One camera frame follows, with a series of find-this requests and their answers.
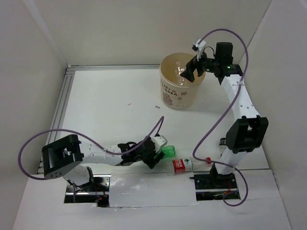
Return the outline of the green plastic bottle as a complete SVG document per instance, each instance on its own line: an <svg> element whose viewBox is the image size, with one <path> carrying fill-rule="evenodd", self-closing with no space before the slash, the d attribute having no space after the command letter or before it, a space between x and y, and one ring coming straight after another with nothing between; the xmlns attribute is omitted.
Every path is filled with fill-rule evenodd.
<svg viewBox="0 0 307 230"><path fill-rule="evenodd" d="M154 156L154 159L160 158L160 159L167 159L167 158L175 158L176 157L176 150L175 146L173 145L167 145L160 148L160 150L156 153Z"/></svg>

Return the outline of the clear bottle large red label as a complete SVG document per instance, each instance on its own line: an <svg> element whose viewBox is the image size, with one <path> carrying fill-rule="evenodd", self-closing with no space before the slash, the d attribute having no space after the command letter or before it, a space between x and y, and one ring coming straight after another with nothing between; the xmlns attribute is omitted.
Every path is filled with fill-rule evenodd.
<svg viewBox="0 0 307 230"><path fill-rule="evenodd" d="M166 162L165 171L171 175L204 171L208 167L211 167L212 164L211 158L206 158L205 161L198 161L191 157L174 159Z"/></svg>

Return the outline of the small bottle black label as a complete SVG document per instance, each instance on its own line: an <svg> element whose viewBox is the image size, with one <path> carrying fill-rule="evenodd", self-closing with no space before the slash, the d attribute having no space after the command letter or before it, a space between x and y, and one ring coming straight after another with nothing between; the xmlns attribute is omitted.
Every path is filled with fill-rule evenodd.
<svg viewBox="0 0 307 230"><path fill-rule="evenodd" d="M222 155L224 153L224 151L227 148L227 144L226 144L226 138L221 138L220 142L219 142L219 151L220 151L220 155Z"/></svg>

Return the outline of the clear bottle unlabelled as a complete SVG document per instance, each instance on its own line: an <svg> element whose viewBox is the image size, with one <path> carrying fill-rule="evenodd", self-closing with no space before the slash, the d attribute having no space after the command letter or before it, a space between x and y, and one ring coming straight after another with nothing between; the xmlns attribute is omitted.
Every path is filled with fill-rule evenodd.
<svg viewBox="0 0 307 230"><path fill-rule="evenodd" d="M177 61L175 63L175 84L179 86L189 86L191 82L181 77L181 73L186 69L186 62Z"/></svg>

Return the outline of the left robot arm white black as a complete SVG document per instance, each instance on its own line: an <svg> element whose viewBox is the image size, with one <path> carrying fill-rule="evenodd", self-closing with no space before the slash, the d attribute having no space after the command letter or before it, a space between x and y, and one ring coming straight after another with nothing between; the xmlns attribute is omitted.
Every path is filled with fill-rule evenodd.
<svg viewBox="0 0 307 230"><path fill-rule="evenodd" d="M142 161L153 169L164 157L162 147L166 144L164 136L156 135L144 142L120 143L100 149L94 144L81 143L75 134L68 135L42 148L44 178L51 180L63 177L81 190L90 191L95 180L87 164L130 166Z"/></svg>

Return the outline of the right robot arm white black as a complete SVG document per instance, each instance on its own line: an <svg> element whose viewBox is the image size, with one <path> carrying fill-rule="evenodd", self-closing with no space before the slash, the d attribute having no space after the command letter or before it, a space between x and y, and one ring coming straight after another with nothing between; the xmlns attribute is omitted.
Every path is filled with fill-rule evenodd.
<svg viewBox="0 0 307 230"><path fill-rule="evenodd" d="M204 52L206 43L197 41L192 49L196 56L186 64L181 77L195 81L194 72L201 76L210 72L218 79L227 93L234 115L234 124L220 140L225 145L218 163L210 169L209 182L215 188L228 185L234 174L234 167L254 149L260 147L266 130L268 119L260 116L255 109L243 80L243 72L238 64L233 64L233 45L229 42L218 42L215 55L208 58Z"/></svg>

